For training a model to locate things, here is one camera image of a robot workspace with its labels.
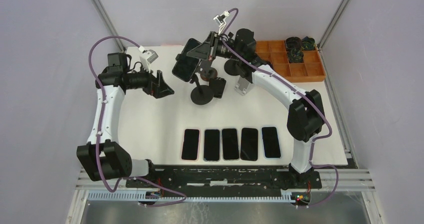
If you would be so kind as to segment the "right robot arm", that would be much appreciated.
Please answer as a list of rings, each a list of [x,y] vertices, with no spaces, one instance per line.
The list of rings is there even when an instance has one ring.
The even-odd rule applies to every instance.
[[[288,111],[286,128],[293,137],[293,156],[289,164],[289,183],[302,188],[309,182],[308,173],[313,164],[315,142],[323,125],[332,132],[325,116],[321,94],[313,89],[306,91],[279,75],[269,61],[256,53],[257,41],[252,30],[239,29],[235,34],[211,31],[202,42],[190,38],[176,60],[188,60],[183,65],[183,77],[189,81],[203,63],[208,68],[217,58],[235,62],[235,72],[240,79],[258,86],[276,98]]]

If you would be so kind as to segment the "white case phone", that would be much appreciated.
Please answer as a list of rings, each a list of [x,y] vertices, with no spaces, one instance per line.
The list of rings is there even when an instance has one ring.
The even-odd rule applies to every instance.
[[[278,130],[274,126],[261,128],[264,156],[267,159],[280,159],[282,157]]]

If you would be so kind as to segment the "clear case phone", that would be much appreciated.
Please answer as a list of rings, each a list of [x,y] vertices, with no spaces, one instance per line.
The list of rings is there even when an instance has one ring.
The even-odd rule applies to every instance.
[[[220,130],[206,129],[203,138],[203,160],[217,162],[220,160]]]

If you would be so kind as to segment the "black phone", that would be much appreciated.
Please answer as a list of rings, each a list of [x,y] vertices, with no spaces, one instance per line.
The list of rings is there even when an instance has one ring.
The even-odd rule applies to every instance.
[[[241,130],[240,158],[244,161],[258,160],[259,132],[256,128]]]
[[[234,161],[240,158],[238,131],[235,128],[224,128],[221,132],[223,159]]]
[[[176,63],[171,71],[175,77],[184,82],[189,82],[191,80],[199,65],[200,60],[198,58],[187,56],[187,53],[200,44],[201,43],[194,38],[190,38],[187,41],[182,52],[179,53],[175,58]]]

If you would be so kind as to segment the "pink case phone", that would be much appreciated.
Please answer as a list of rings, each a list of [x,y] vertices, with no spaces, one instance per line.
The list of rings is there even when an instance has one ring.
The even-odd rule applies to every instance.
[[[196,161],[199,156],[199,129],[185,129],[181,150],[181,159],[183,161]]]

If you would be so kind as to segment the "tall black phone stand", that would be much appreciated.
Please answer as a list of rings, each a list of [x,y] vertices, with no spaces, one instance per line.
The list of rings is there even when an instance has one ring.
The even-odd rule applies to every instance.
[[[241,60],[229,59],[224,64],[224,71],[230,76],[244,77],[244,71],[242,65],[244,64]]]
[[[202,106],[208,104],[214,98],[214,94],[208,85],[200,84],[199,77],[197,75],[197,69],[200,66],[200,63],[201,60],[199,61],[191,80],[186,83],[195,84],[195,88],[190,93],[190,99],[194,104]]]

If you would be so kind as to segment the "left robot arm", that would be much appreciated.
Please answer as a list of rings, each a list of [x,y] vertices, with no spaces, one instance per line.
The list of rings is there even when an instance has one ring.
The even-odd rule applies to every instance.
[[[77,147],[76,156],[88,177],[96,182],[102,179],[138,177],[145,188],[153,187],[157,174],[152,171],[149,159],[136,160],[119,144],[119,119],[121,107],[128,90],[142,90],[155,99],[174,94],[159,70],[150,69],[158,55],[153,50],[142,51],[139,56],[140,71],[130,69],[125,53],[110,53],[108,65],[96,77],[97,106],[92,131],[87,143]]]

